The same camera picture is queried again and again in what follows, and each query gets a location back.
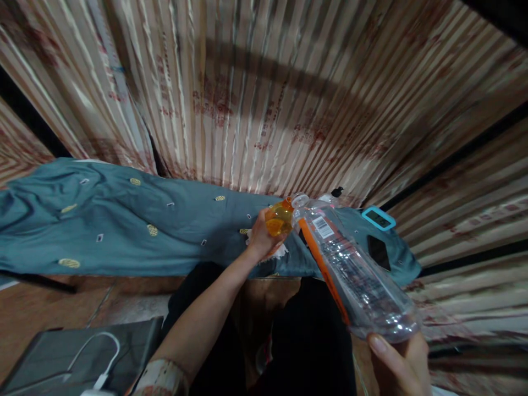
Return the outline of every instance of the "barcode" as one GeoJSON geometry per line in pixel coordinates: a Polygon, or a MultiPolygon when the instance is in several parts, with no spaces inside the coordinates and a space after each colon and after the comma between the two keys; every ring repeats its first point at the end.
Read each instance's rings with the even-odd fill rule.
{"type": "Polygon", "coordinates": [[[334,234],[334,231],[330,228],[328,223],[322,217],[318,217],[313,221],[317,232],[323,237],[323,239],[328,238],[330,235],[334,234]]]}

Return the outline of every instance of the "patterned sleeve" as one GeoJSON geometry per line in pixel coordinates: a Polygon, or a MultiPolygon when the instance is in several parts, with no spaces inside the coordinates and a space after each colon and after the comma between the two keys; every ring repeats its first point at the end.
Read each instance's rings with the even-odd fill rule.
{"type": "Polygon", "coordinates": [[[132,396],[181,396],[188,394],[184,372],[169,360],[149,362],[132,396]]]}

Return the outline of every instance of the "floor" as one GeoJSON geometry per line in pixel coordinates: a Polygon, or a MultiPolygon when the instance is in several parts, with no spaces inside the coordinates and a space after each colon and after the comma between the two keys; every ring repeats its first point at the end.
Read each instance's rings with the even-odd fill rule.
{"type": "MultiPolygon", "coordinates": [[[[17,284],[0,291],[0,382],[34,335],[54,328],[99,327],[132,323],[167,313],[167,301],[182,277],[111,278],[68,277],[54,279],[76,285],[74,295],[17,284]]],[[[252,279],[243,286],[232,309],[246,355],[247,385],[258,378],[256,350],[266,339],[274,313],[299,289],[299,279],[252,279]]],[[[378,394],[370,351],[352,338],[358,395],[378,394]]]]}

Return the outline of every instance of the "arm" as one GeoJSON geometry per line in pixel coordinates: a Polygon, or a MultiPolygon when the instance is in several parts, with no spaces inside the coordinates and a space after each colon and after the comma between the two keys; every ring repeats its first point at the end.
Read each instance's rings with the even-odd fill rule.
{"type": "Polygon", "coordinates": [[[170,360],[185,372],[189,383],[194,380],[249,273],[285,239],[285,235],[273,238],[268,234],[265,225],[267,210],[258,214],[247,249],[185,310],[150,361],[170,360]]]}

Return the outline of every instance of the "fabric wall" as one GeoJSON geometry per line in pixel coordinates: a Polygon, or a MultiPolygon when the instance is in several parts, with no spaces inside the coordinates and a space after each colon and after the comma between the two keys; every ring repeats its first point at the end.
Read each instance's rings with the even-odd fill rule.
{"type": "Polygon", "coordinates": [[[0,98],[0,189],[54,157],[0,98]]]}
{"type": "Polygon", "coordinates": [[[474,350],[430,360],[434,384],[471,395],[526,393],[526,353],[496,347],[528,344],[528,253],[420,278],[407,292],[422,313],[431,351],[489,348],[480,360],[474,350]]]}
{"type": "Polygon", "coordinates": [[[459,1],[0,6],[0,62],[74,156],[154,172],[150,132],[172,177],[235,190],[382,203],[527,92],[459,1]]]}
{"type": "Polygon", "coordinates": [[[528,119],[389,213],[422,267],[528,237],[528,119]]]}
{"type": "Polygon", "coordinates": [[[112,57],[112,38],[87,7],[0,2],[0,63],[74,157],[153,173],[148,132],[112,57]]]}
{"type": "Polygon", "coordinates": [[[108,15],[170,174],[237,190],[382,202],[528,92],[526,52],[456,1],[114,0],[108,15]]]}

